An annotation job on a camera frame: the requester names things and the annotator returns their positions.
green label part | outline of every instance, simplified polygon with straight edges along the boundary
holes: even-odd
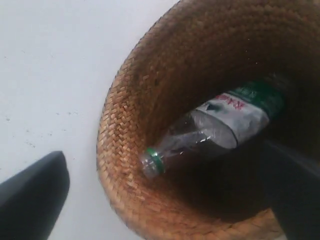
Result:
[[[264,110],[269,119],[274,119],[285,108],[282,92],[264,81],[250,81],[228,93]]]

woven basket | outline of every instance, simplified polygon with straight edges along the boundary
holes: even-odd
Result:
[[[101,183],[128,227],[148,240],[282,234],[255,174],[260,138],[205,169],[153,181],[138,155],[204,100],[278,71],[298,81],[301,95],[268,138],[320,158],[318,2],[183,0],[139,41],[109,90],[97,140]]]

plastic bottle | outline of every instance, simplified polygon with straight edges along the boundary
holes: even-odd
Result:
[[[216,96],[180,118],[141,154],[145,176],[151,179],[229,152],[292,106],[295,95],[295,85],[274,73]]]

water bottle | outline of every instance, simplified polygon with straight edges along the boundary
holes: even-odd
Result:
[[[152,179],[237,148],[292,106],[296,89],[291,80],[273,73],[206,101],[140,155],[145,176]]]

white bottle label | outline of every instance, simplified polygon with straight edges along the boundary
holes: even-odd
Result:
[[[284,105],[283,95],[273,87],[264,82],[249,82],[216,96],[197,110],[228,126],[240,145],[265,128]]]

